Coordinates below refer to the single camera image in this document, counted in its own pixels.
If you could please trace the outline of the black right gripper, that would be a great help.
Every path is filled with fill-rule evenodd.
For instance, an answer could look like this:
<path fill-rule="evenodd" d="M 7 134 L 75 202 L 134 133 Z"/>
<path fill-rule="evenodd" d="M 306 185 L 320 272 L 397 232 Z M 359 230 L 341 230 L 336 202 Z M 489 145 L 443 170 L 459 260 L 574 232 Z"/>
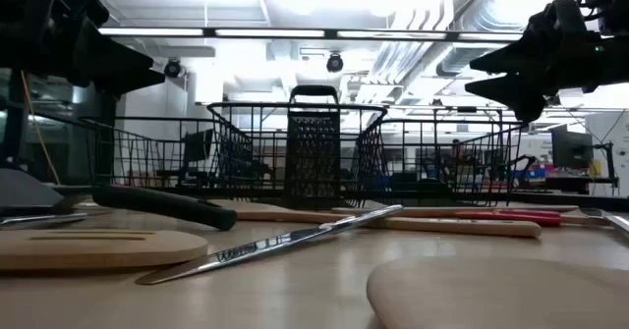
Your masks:
<path fill-rule="evenodd" d="M 629 82 L 629 35 L 602 36 L 595 31 L 563 34 L 558 39 L 521 38 L 470 62 L 491 74 L 544 73 L 554 53 L 554 87 L 506 75 L 465 84 L 465 90 L 505 105 L 518 121 L 536 121 L 549 98 L 564 89 L 592 93 L 599 86 Z"/>

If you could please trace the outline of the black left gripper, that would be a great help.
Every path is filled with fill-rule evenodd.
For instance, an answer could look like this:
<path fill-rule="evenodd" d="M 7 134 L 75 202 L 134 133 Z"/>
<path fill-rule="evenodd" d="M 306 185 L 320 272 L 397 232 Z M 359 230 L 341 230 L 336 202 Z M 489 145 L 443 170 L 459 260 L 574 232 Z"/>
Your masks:
<path fill-rule="evenodd" d="M 55 76 L 121 96 L 165 82 L 153 60 L 103 35 L 62 0 L 28 0 L 22 16 L 0 21 L 0 68 Z"/>

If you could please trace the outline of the black spatula with red button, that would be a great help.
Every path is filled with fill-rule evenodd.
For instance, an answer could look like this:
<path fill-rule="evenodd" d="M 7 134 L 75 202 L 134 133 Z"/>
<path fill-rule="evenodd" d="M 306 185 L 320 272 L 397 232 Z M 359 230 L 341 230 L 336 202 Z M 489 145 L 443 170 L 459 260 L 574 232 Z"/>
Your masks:
<path fill-rule="evenodd" d="M 0 168 L 0 217 L 68 215 L 88 200 L 102 207 L 176 218 L 220 231 L 230 230 L 237 221 L 234 210 L 191 196 L 117 185 L 62 195 L 22 170 Z"/>

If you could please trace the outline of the wooden spork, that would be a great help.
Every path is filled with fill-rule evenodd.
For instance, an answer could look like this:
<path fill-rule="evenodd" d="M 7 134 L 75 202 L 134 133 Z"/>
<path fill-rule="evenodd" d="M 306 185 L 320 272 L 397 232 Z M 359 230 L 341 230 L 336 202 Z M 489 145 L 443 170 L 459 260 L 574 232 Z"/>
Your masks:
<path fill-rule="evenodd" d="M 301 211 L 280 206 L 230 199 L 211 199 L 211 203 L 233 209 L 239 221 L 331 224 L 347 218 L 345 214 Z M 364 228 L 419 231 L 462 235 L 538 238 L 542 227 L 528 221 L 465 220 L 443 218 L 380 217 L 363 224 Z"/>

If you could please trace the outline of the steel cutlery piece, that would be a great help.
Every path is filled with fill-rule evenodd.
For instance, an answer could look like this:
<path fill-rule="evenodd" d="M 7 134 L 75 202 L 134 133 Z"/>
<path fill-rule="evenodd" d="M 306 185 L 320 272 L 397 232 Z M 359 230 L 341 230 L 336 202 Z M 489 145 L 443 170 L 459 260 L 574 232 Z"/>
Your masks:
<path fill-rule="evenodd" d="M 581 212 L 590 218 L 604 221 L 608 226 L 619 231 L 625 238 L 629 239 L 629 219 L 616 216 L 598 208 L 582 208 Z"/>
<path fill-rule="evenodd" d="M 7 217 L 0 219 L 0 230 L 47 227 L 56 224 L 80 222 L 86 220 L 87 217 L 86 213 Z"/>

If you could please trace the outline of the wooden slotted spoon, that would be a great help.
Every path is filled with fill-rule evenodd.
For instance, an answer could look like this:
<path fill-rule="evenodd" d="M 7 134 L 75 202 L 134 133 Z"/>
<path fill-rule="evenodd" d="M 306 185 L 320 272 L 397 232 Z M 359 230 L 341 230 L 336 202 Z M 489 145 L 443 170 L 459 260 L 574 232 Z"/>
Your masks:
<path fill-rule="evenodd" d="M 0 271 L 150 267 L 192 260 L 207 249 L 205 238 L 169 230 L 0 231 Z"/>

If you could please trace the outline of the steel table knife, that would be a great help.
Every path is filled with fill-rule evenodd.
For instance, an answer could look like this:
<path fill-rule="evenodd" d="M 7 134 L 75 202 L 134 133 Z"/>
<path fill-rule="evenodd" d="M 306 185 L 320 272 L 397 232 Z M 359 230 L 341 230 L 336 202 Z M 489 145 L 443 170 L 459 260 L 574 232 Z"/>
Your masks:
<path fill-rule="evenodd" d="M 289 247 L 296 247 L 308 242 L 317 241 L 328 236 L 343 233 L 371 221 L 383 219 L 400 213 L 400 204 L 380 207 L 359 216 L 347 216 L 338 221 L 324 223 L 317 227 L 292 231 L 283 235 L 258 240 L 237 247 L 227 248 L 215 253 L 184 262 L 170 268 L 155 271 L 139 278 L 139 285 L 156 285 L 208 271 L 233 266 L 263 255 L 280 252 Z"/>

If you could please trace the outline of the wooden turner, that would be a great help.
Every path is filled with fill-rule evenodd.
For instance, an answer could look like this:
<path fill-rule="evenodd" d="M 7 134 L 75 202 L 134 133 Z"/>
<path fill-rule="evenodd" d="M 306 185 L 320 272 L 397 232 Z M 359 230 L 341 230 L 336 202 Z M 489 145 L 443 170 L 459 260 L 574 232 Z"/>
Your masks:
<path fill-rule="evenodd" d="M 403 258 L 368 301 L 385 329 L 629 329 L 629 270 L 524 258 Z"/>

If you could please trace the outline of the black computer monitor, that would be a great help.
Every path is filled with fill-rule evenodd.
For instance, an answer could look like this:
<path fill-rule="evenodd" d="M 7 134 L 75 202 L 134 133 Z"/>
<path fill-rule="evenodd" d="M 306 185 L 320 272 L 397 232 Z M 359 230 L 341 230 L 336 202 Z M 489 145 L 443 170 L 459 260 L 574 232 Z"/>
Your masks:
<path fill-rule="evenodd" d="M 593 158 L 593 139 L 589 134 L 567 130 L 551 131 L 552 161 L 555 167 L 586 169 Z"/>
<path fill-rule="evenodd" d="M 212 146 L 213 129 L 208 129 L 183 137 L 184 163 L 189 164 L 206 160 Z"/>

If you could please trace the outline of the overhead light bar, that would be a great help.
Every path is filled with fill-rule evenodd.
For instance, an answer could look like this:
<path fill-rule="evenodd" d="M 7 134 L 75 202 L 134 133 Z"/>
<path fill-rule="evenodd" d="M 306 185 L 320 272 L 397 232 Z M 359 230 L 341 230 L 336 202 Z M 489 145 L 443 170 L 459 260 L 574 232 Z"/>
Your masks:
<path fill-rule="evenodd" d="M 373 41 L 446 41 L 508 43 L 520 32 L 454 30 L 380 30 L 286 27 L 104 27 L 102 34 L 115 37 L 181 37 L 226 39 L 322 39 Z"/>

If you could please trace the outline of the dark office desk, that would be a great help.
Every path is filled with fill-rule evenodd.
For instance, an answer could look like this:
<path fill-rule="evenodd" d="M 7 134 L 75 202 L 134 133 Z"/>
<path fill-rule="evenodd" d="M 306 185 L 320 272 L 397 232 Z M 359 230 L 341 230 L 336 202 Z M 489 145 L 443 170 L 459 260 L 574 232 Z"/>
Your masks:
<path fill-rule="evenodd" d="M 617 177 L 588 177 L 588 176 L 551 176 L 540 180 L 519 178 L 513 187 L 516 191 L 522 192 L 568 192 L 576 194 L 588 194 L 589 185 L 611 185 L 617 188 L 619 179 Z"/>

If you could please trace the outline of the black box grater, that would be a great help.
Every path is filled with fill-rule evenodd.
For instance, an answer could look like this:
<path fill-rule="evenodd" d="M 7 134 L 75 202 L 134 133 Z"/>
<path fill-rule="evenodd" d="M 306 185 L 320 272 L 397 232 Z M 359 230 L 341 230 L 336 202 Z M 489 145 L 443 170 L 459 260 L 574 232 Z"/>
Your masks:
<path fill-rule="evenodd" d="M 336 89 L 292 89 L 287 113 L 284 197 L 290 207 L 327 208 L 340 191 L 340 109 Z"/>

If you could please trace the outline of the black vertical post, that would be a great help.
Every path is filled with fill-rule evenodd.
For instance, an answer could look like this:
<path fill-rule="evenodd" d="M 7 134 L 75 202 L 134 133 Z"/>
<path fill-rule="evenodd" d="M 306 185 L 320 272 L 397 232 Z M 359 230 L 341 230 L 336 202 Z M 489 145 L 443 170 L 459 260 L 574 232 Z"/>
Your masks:
<path fill-rule="evenodd" d="M 28 126 L 25 91 L 24 72 L 13 69 L 8 81 L 7 117 L 3 141 L 0 143 L 0 167 L 19 167 L 25 128 Z"/>

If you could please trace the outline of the black table frame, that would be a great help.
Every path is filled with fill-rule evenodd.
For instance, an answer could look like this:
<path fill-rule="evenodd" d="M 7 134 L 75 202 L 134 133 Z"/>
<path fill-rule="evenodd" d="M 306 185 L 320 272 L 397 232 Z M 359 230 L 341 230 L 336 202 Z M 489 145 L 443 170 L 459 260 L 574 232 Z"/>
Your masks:
<path fill-rule="evenodd" d="M 554 205 L 577 205 L 610 212 L 629 213 L 629 196 L 596 196 L 571 193 L 514 192 L 510 199 L 518 202 Z"/>

